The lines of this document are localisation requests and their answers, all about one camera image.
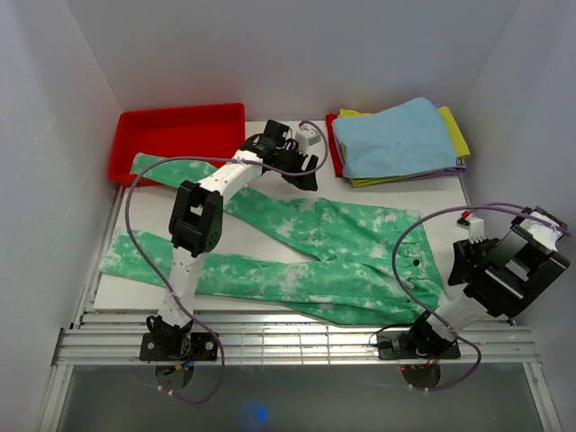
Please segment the green tie-dye trousers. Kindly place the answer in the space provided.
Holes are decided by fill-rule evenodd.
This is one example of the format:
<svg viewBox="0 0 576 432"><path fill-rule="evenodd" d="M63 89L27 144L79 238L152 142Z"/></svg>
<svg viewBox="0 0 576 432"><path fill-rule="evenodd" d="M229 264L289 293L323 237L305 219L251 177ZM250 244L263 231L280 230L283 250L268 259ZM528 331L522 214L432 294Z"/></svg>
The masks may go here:
<svg viewBox="0 0 576 432"><path fill-rule="evenodd" d="M244 236L245 256L210 253L189 301L231 298L278 304L344 325L413 321L447 303L425 230L414 211L325 198L277 201L244 187L225 211L303 255L278 262Z"/></svg>

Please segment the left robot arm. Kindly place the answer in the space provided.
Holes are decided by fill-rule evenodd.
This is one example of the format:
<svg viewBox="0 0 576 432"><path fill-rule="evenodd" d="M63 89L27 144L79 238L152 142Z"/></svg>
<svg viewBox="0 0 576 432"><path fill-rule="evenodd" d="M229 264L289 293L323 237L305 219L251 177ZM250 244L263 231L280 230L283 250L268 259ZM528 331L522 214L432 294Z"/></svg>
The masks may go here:
<svg viewBox="0 0 576 432"><path fill-rule="evenodd" d="M145 359L215 359L217 336L212 331L205 335L193 331L195 320L188 303L194 299L205 258L221 239L225 204L267 171L275 171L303 191L316 191L316 173L325 160L308 151L326 142L324 133L309 121L301 122L291 135L287 125L270 120L263 132L247 138L213 174L179 185L168 223L172 265L161 278L167 295L158 313L146 319Z"/></svg>

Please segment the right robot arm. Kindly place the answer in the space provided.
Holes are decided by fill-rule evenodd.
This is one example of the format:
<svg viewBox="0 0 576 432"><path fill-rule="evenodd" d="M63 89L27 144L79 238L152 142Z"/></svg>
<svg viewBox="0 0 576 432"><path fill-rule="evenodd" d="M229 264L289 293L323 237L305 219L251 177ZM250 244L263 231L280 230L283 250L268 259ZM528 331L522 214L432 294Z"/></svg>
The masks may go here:
<svg viewBox="0 0 576 432"><path fill-rule="evenodd" d="M482 318L515 318L570 265L557 248L568 226L540 207L519 210L502 238L487 238L483 219L469 209L457 225L468 238L453 244L448 284L461 284L463 292L413 323L405 342L417 357L442 356L456 332Z"/></svg>

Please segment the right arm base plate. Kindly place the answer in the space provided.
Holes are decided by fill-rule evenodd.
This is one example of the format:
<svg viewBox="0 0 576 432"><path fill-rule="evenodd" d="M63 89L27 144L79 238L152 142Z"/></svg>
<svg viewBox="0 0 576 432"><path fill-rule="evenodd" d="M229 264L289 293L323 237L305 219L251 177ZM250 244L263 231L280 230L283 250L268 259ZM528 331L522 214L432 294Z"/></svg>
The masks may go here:
<svg viewBox="0 0 576 432"><path fill-rule="evenodd" d="M455 340L450 342L441 337L422 337L408 330L377 332L375 347L381 360L455 360L461 357Z"/></svg>

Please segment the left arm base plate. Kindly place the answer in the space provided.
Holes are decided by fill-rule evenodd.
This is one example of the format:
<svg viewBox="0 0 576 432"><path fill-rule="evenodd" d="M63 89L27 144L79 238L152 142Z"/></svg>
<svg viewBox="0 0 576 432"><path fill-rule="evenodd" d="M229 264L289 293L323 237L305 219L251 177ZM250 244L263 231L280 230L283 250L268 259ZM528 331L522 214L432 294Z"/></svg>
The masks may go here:
<svg viewBox="0 0 576 432"><path fill-rule="evenodd" d="M185 360L214 361L219 349L208 333L193 332L185 337L179 348L161 346L150 333L145 333L139 350L140 361L183 362Z"/></svg>

